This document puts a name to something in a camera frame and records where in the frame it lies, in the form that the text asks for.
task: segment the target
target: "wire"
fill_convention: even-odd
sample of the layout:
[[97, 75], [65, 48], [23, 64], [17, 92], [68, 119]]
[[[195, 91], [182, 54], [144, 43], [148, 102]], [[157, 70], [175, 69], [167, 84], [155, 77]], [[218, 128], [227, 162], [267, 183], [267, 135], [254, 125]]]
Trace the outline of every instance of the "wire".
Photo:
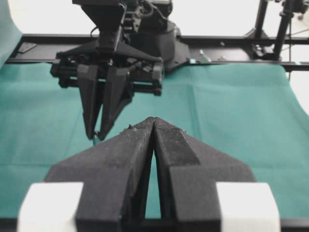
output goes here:
[[156, 7], [155, 5], [153, 5], [151, 2], [149, 2], [148, 0], [145, 0], [145, 2], [147, 3], [147, 4], [149, 4], [151, 7], [152, 7], [152, 9], [153, 10], [156, 10], [158, 13], [159, 13], [159, 15], [161, 16], [161, 18], [162, 19], [164, 19], [164, 20], [168, 20], [163, 14], [162, 14], [162, 12], [160, 11], [160, 9], [158, 8], [158, 7]]
[[286, 51], [286, 50], [288, 50], [288, 49], [290, 49], [290, 46], [289, 46], [289, 47], [286, 47], [286, 48], [284, 48], [284, 49], [282, 49], [281, 51], [283, 52], [283, 51]]
[[144, 3], [146, 3], [149, 6], [150, 12], [143, 14], [141, 18], [149, 18], [150, 16], [154, 14], [154, 7], [148, 0], [145, 0]]
[[174, 9], [174, 5], [173, 5], [173, 1], [170, 0], [170, 5], [169, 5], [169, 15], [172, 13], [173, 9]]
[[91, 38], [93, 38], [92, 33], [93, 33], [96, 29], [98, 29], [98, 27], [95, 27], [95, 28], [93, 28], [93, 29], [91, 30], [91, 32], [90, 32], [90, 37], [91, 37]]
[[298, 35], [298, 34], [300, 34], [300, 33], [306, 32], [306, 31], [309, 31], [309, 29], [301, 30], [301, 31], [299, 31], [299, 32], [293, 33], [292, 35]]

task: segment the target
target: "white block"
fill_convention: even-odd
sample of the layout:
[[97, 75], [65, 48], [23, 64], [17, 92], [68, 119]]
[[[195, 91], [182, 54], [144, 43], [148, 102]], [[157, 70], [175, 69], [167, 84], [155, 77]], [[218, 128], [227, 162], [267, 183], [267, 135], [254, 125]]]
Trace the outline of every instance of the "white block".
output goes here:
[[221, 232], [280, 232], [280, 215], [266, 183], [217, 182]]
[[75, 214], [84, 184], [32, 184], [19, 210], [17, 232], [76, 232]]

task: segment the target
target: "cable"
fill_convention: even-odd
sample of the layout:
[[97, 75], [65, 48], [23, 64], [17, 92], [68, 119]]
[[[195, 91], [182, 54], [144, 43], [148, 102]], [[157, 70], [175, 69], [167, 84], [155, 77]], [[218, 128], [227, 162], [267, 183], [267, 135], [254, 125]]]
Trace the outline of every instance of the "cable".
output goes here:
[[300, 33], [306, 32], [306, 31], [309, 31], [309, 29], [301, 30], [301, 31], [299, 31], [299, 32], [293, 33], [292, 35], [298, 35], [298, 34], [300, 34]]
[[286, 51], [286, 50], [288, 50], [288, 49], [290, 49], [290, 46], [289, 46], [289, 47], [286, 47], [286, 48], [284, 48], [284, 49], [282, 49], [281, 51], [283, 52], [283, 51]]
[[90, 37], [91, 37], [91, 38], [93, 38], [92, 33], [93, 33], [96, 29], [98, 29], [98, 27], [95, 27], [95, 28], [93, 28], [93, 29], [91, 30], [91, 32], [90, 32]]
[[159, 15], [161, 16], [161, 18], [162, 19], [164, 19], [164, 20], [168, 20], [163, 14], [162, 14], [162, 12], [160, 11], [160, 9], [158, 8], [158, 7], [156, 7], [155, 5], [153, 5], [151, 2], [149, 2], [148, 0], [145, 0], [145, 2], [147, 3], [147, 4], [149, 4], [149, 5], [151, 5], [151, 7], [152, 7], [152, 9], [153, 10], [156, 10], [158, 13], [159, 13]]
[[292, 14], [293, 14], [293, 6], [294, 6], [294, 0], [290, 1], [290, 46], [289, 46], [289, 61], [292, 61]]
[[170, 0], [170, 9], [169, 9], [169, 15], [172, 13], [173, 9], [174, 9], [174, 5], [173, 5], [173, 1]]
[[140, 18], [149, 18], [154, 14], [154, 6], [148, 0], [145, 0], [143, 3], [146, 3], [149, 6], [150, 12], [143, 14]]

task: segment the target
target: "metal bar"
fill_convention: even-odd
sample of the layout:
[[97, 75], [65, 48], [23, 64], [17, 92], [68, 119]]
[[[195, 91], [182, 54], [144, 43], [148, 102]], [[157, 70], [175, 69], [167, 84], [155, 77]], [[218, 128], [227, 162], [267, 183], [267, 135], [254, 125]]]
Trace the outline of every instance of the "metal bar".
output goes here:
[[[225, 43], [227, 45], [272, 45], [276, 42], [276, 37], [269, 37], [268, 39], [246, 38], [242, 36], [182, 36], [181, 42], [187, 45], [220, 45]], [[285, 37], [285, 44], [295, 45], [309, 45], [309, 38], [293, 37], [291, 40], [288, 36]]]
[[15, 59], [9, 58], [6, 64], [35, 64], [35, 63], [53, 63], [53, 59]]
[[278, 30], [277, 39], [276, 39], [276, 42], [275, 42], [275, 48], [274, 48], [274, 54], [275, 54], [274, 59], [275, 60], [278, 60], [280, 58], [281, 50], [282, 50], [282, 47], [283, 47], [284, 42], [286, 40], [286, 32], [288, 30], [290, 20], [293, 17], [292, 10], [293, 10], [292, 0], [286, 0], [285, 5], [284, 5], [284, 9], [280, 13], [280, 16], [282, 18], [281, 18], [281, 22], [280, 22], [280, 26], [279, 26], [279, 30]]
[[35, 44], [85, 44], [98, 38], [97, 35], [82, 35], [82, 34], [23, 34], [21, 41], [24, 38], [30, 43]]
[[[123, 223], [125, 232], [173, 232], [177, 223], [162, 219], [145, 219], [143, 221]], [[16, 218], [0, 218], [0, 232], [15, 232]], [[308, 232], [309, 219], [281, 219], [281, 232]]]
[[292, 71], [309, 71], [309, 62], [280, 62], [280, 61], [213, 61], [209, 63], [197, 63], [192, 65], [220, 65], [220, 64], [237, 64], [237, 63], [246, 63], [246, 64], [277, 64], [281, 65], [287, 72]]
[[255, 35], [254, 37], [261, 38], [262, 31], [263, 31], [263, 24], [265, 20], [265, 15], [267, 11], [268, 1], [267, 0], [260, 0], [259, 10], [257, 13], [257, 19], [255, 23]]
[[137, 93], [155, 93], [156, 89], [152, 85], [138, 85], [134, 84], [134, 92]]

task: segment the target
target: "table surface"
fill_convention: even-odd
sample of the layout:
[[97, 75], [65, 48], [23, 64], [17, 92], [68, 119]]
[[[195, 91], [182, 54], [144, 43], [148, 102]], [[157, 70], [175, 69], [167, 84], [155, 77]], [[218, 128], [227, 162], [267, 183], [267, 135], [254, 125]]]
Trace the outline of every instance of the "table surface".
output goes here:
[[[29, 185], [50, 165], [92, 146], [78, 89], [61, 89], [49, 70], [0, 70], [0, 217], [17, 216]], [[135, 94], [108, 137], [148, 116], [247, 163], [270, 184], [282, 217], [309, 217], [309, 117], [281, 66], [183, 67], [166, 77], [161, 97]], [[146, 215], [160, 217], [155, 162]]]

